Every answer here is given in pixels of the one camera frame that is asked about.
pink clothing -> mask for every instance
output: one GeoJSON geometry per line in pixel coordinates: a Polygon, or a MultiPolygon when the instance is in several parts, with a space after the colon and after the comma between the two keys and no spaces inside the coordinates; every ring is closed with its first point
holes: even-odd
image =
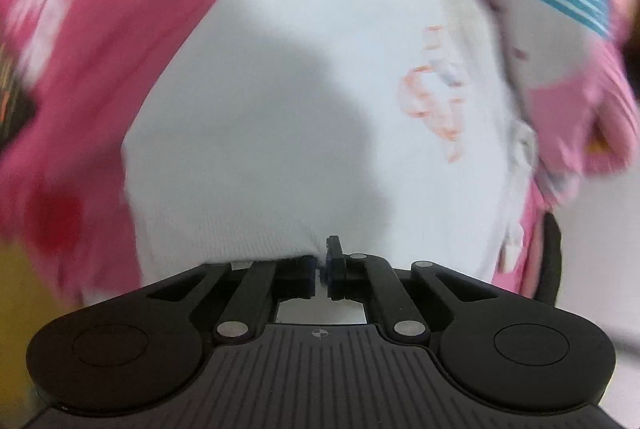
{"type": "Polygon", "coordinates": [[[579,73],[526,90],[540,155],[555,174],[606,174],[628,168],[638,156],[636,101],[620,54],[634,0],[609,0],[610,39],[593,38],[579,73]]]}
{"type": "Polygon", "coordinates": [[[0,232],[26,244],[37,273],[67,300],[140,285],[122,141],[215,1],[0,0],[39,105],[0,159],[0,232]]]}

white floor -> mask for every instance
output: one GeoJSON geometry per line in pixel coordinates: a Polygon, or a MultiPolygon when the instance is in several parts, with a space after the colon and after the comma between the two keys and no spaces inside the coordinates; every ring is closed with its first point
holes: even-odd
{"type": "MultiPolygon", "coordinates": [[[[640,168],[588,183],[556,212],[564,269],[558,306],[640,345],[640,168]]],[[[640,428],[640,361],[622,355],[601,406],[640,428]]]]}

yellow fabric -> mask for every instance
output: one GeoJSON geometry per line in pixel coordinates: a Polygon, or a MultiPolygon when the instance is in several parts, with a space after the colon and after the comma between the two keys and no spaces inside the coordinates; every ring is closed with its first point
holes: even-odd
{"type": "Polygon", "coordinates": [[[29,340],[63,313],[22,251],[0,245],[0,419],[23,409],[30,388],[24,360],[29,340]]]}

circular pad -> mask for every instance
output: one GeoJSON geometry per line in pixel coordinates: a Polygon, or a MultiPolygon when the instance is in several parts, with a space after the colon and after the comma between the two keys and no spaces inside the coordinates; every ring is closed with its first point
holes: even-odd
{"type": "Polygon", "coordinates": [[[502,408],[538,413],[597,402],[616,362],[597,326],[517,297],[466,304],[444,330],[438,352],[466,391],[502,408]]]}
{"type": "Polygon", "coordinates": [[[89,328],[74,341],[74,354],[85,364],[113,367],[136,360],[148,346],[145,332],[125,324],[89,328]]]}
{"type": "Polygon", "coordinates": [[[551,365],[569,352],[562,333],[539,324],[516,324],[503,328],[494,337],[495,349],[516,364],[551,365]]]}
{"type": "Polygon", "coordinates": [[[188,312],[139,297],[51,322],[31,340],[27,367],[46,400],[80,414],[113,415],[176,393],[201,357],[188,312]]]}

